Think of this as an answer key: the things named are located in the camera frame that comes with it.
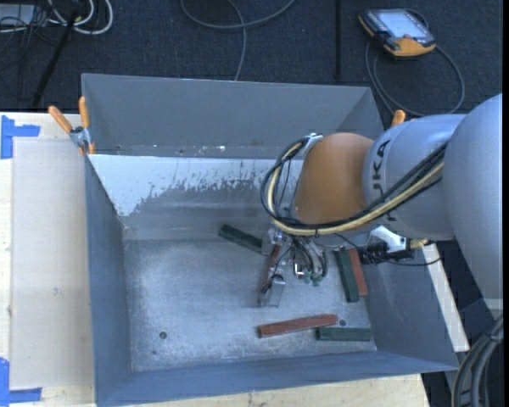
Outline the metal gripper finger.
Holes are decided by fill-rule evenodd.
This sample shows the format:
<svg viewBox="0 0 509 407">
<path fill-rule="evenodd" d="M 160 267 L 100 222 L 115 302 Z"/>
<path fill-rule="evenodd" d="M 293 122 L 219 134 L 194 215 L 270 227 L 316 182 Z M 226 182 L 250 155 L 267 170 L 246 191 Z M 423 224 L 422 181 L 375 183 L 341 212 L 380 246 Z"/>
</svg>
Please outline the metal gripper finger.
<svg viewBox="0 0 509 407">
<path fill-rule="evenodd" d="M 258 294 L 259 306 L 269 306 L 268 305 L 268 298 L 269 298 L 268 289 L 270 286 L 271 279 L 274 275 L 276 275 L 276 274 L 270 275 L 267 280 L 262 282 L 262 286 L 261 286 L 261 288 L 259 290 L 259 294 Z"/>
<path fill-rule="evenodd" d="M 282 275 L 274 275 L 271 279 L 270 286 L 268 289 L 268 305 L 272 307 L 278 307 L 284 288 L 286 286 L 286 281 Z"/>
</svg>

